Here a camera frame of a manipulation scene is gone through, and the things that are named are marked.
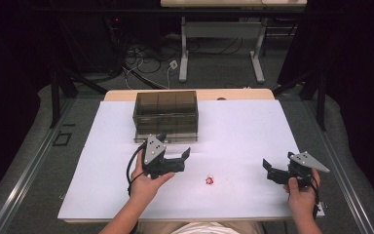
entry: black curtain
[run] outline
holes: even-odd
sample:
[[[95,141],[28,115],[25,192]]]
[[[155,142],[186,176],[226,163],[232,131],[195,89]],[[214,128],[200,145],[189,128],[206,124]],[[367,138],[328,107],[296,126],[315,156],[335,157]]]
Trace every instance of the black curtain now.
[[[279,83],[312,69],[326,71],[326,93],[339,103],[352,155],[374,187],[374,1],[308,1],[307,11],[322,10],[342,11],[344,18],[303,19]],[[305,86],[313,80],[308,77]]]
[[[0,1],[0,180],[11,165],[50,84],[30,21],[17,1]]]

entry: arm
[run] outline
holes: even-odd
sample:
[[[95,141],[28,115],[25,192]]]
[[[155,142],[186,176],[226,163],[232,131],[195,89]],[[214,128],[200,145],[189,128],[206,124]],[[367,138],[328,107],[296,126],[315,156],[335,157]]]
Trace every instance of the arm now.
[[[320,179],[318,171],[312,169],[312,173],[318,183],[317,186],[319,187]],[[289,207],[299,234],[321,233],[313,217],[313,209],[315,205],[315,191],[313,188],[308,187],[299,190],[297,179],[292,177],[289,179],[288,187],[285,189],[290,193]]]
[[[135,169],[131,174],[133,183],[129,200],[100,233],[130,233],[159,188],[174,176],[174,173],[168,173],[156,179],[151,179],[146,175],[137,177],[143,173],[141,154],[142,150],[138,152]]]

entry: person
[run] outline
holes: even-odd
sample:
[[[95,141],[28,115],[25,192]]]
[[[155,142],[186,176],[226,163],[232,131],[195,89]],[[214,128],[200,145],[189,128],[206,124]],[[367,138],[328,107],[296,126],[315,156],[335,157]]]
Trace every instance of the person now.
[[[101,234],[109,233],[120,233],[127,234],[131,233],[133,228],[137,225],[138,219],[147,208],[150,202],[156,196],[160,187],[165,184],[169,179],[174,177],[175,173],[168,173],[161,175],[156,179],[151,179],[147,175],[143,174],[142,163],[141,163],[142,150],[138,152],[135,169],[131,173],[131,195],[124,206],[117,212],[113,219],[101,230]],[[319,186],[319,176],[315,169],[312,169],[313,175],[316,179],[317,186]],[[283,187],[289,195],[289,207],[291,209],[293,220],[296,224],[296,228],[300,234],[310,233],[317,234],[321,233],[318,225],[313,218],[313,207],[315,205],[315,192],[312,188],[299,189],[298,182],[295,177],[292,177],[288,185]],[[220,223],[188,223],[188,222],[176,222],[171,228],[168,228],[168,223],[163,222],[154,225],[158,230],[157,233],[198,233],[193,230],[203,229],[214,230],[213,233],[264,233],[259,222],[248,222],[248,221],[232,221],[232,222],[220,222]],[[139,233],[156,233],[148,227],[142,227],[142,224],[138,227]]]

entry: white tabletop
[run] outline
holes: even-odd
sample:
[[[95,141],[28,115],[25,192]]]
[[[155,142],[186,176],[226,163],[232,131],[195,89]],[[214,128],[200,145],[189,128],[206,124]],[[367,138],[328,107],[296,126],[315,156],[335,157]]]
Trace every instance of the white tabletop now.
[[[134,101],[100,104],[58,218],[109,220],[127,202],[126,168],[138,146],[133,108]],[[141,220],[290,217],[287,194],[262,167],[265,158],[286,170],[287,152],[299,152],[277,100],[199,100],[199,140],[168,144],[165,157],[188,147],[185,172],[160,189]]]
[[[307,0],[161,0],[162,7],[303,7]]]

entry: white desk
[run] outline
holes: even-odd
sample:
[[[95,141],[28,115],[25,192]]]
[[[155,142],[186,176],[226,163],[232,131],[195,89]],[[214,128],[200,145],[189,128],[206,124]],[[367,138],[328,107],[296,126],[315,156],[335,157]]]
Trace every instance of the white desk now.
[[[241,91],[253,99],[233,99]],[[123,101],[100,104],[59,219],[108,221],[128,200],[126,168],[137,148],[129,99],[136,91],[111,92],[105,99],[120,94]],[[265,158],[285,170],[287,152],[298,153],[281,105],[272,97],[268,90],[198,90],[199,140],[168,144],[165,156],[179,157],[191,147],[185,172],[160,189],[140,220],[290,218],[287,194],[266,179],[262,167]],[[213,185],[206,184],[208,175],[214,176]]]
[[[170,8],[286,8],[303,9],[307,0],[162,0],[162,7]],[[267,27],[267,19],[259,22],[187,22],[181,18],[181,63],[179,81],[187,80],[188,37],[241,37],[255,39],[254,51],[250,51],[251,63],[258,83],[264,83],[264,75],[260,66],[260,52]]]

